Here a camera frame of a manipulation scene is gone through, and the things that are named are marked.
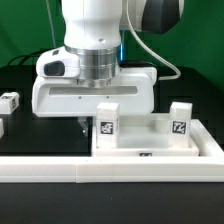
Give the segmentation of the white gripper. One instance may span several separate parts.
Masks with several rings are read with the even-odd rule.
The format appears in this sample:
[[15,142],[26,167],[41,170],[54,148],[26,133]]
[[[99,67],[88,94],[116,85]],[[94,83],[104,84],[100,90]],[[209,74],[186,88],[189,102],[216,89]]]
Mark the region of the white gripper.
[[117,50],[60,47],[43,53],[36,64],[32,111],[39,117],[79,117],[88,135],[86,117],[101,103],[117,103],[122,116],[148,115],[154,110],[157,70],[120,67]]

